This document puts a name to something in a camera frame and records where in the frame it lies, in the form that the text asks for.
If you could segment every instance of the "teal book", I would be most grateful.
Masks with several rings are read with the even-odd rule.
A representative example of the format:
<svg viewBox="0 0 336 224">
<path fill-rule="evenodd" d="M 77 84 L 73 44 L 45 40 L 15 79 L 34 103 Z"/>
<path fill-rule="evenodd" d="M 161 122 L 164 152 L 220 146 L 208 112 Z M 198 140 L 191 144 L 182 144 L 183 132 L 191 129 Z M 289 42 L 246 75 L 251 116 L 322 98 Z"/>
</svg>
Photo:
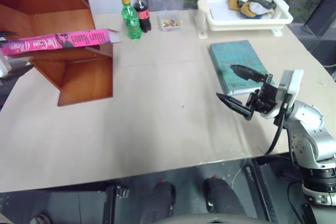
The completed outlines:
<svg viewBox="0 0 336 224">
<path fill-rule="evenodd" d="M 263 74 L 266 68 L 248 40 L 215 43 L 210 45 L 210 55 L 223 92 L 227 95 L 254 92 L 262 83 L 238 77 L 230 65 L 244 65 Z"/>
</svg>

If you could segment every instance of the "white tray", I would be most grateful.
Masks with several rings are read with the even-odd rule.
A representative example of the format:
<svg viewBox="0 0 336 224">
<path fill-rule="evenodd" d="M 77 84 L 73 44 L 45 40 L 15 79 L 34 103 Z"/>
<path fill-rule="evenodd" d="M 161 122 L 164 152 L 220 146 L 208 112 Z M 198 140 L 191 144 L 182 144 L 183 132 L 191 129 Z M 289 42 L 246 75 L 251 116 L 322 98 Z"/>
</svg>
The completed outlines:
<svg viewBox="0 0 336 224">
<path fill-rule="evenodd" d="M 199 38 L 206 38 L 208 29 L 212 31 L 270 29 L 275 36 L 282 36 L 281 29 L 293 21 L 288 12 L 289 6 L 283 0 L 267 1 L 274 1 L 277 5 L 272 17 L 249 19 L 242 18 L 237 11 L 229 10 L 228 0 L 198 0 L 196 26 Z"/>
</svg>

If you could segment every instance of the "person's foot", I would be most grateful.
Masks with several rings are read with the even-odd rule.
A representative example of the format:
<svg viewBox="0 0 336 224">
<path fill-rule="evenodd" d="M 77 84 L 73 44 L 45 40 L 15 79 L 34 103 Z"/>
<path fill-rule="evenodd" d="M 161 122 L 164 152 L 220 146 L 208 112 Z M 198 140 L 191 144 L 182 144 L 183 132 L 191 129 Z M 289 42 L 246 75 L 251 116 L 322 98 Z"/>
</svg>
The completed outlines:
<svg viewBox="0 0 336 224">
<path fill-rule="evenodd" d="M 37 215 L 30 220 L 29 224 L 53 224 L 51 219 L 46 215 Z"/>
<path fill-rule="evenodd" d="M 225 180 L 214 175 L 204 181 L 203 193 L 208 212 L 245 216 L 236 193 Z"/>
<path fill-rule="evenodd" d="M 145 201 L 140 224 L 151 224 L 170 217 L 175 197 L 175 186 L 160 179 Z"/>
</svg>

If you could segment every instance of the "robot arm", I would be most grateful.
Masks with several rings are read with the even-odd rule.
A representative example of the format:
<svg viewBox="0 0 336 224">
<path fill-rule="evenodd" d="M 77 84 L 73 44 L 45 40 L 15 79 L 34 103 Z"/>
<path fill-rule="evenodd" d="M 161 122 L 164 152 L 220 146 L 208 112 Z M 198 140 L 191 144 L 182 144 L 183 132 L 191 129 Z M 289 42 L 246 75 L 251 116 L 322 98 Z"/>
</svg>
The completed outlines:
<svg viewBox="0 0 336 224">
<path fill-rule="evenodd" d="M 303 70 L 286 70 L 279 88 L 273 87 L 271 74 L 261 74 L 241 65 L 231 65 L 241 78 L 263 82 L 251 93 L 246 106 L 232 97 L 217 94 L 229 108 L 250 120 L 255 111 L 274 118 L 276 136 L 267 151 L 275 147 L 283 128 L 287 129 L 289 152 L 295 154 L 303 175 L 302 190 L 308 201 L 316 205 L 336 206 L 336 140 L 327 132 L 321 112 L 313 105 L 295 101 Z"/>
</svg>

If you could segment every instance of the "bottle cap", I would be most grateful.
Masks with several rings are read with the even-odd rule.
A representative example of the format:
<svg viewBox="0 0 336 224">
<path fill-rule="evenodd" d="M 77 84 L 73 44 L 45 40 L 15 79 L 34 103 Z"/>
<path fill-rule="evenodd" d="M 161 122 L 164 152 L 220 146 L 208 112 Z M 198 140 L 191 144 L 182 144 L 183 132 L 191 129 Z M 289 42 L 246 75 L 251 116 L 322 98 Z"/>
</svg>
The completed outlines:
<svg viewBox="0 0 336 224">
<path fill-rule="evenodd" d="M 121 0 L 122 4 L 128 5 L 131 3 L 131 0 Z"/>
</svg>

